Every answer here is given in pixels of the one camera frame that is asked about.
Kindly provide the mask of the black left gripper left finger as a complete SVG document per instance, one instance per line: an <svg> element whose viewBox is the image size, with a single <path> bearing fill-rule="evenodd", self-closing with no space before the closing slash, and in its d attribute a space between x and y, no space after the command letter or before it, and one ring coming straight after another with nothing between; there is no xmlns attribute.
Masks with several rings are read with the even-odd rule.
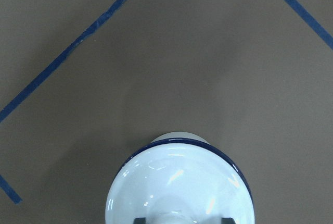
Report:
<svg viewBox="0 0 333 224"><path fill-rule="evenodd" d="M134 219L134 224L146 224L146 218L145 217L138 217Z"/></svg>

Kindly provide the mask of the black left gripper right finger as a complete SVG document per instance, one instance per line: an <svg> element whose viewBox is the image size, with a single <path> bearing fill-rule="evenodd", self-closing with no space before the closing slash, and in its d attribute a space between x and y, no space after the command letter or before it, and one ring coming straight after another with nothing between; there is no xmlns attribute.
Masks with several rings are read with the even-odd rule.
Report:
<svg viewBox="0 0 333 224"><path fill-rule="evenodd" d="M231 217L222 217L221 224L235 224L235 220Z"/></svg>

